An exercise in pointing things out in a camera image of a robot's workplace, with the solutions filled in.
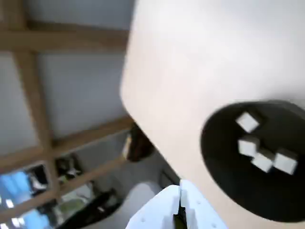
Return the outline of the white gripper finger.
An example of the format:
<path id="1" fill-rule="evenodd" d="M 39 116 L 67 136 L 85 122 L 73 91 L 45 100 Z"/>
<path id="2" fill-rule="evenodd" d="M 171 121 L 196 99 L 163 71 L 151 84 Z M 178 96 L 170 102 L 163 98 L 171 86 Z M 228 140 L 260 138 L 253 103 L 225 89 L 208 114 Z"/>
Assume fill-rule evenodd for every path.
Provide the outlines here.
<path id="1" fill-rule="evenodd" d="M 200 190 L 180 180 L 180 206 L 185 210 L 188 229 L 225 229 L 226 225 Z"/>
<path id="2" fill-rule="evenodd" d="M 180 206 L 180 188 L 170 185 L 150 199 L 129 220 L 129 229 L 173 229 Z"/>

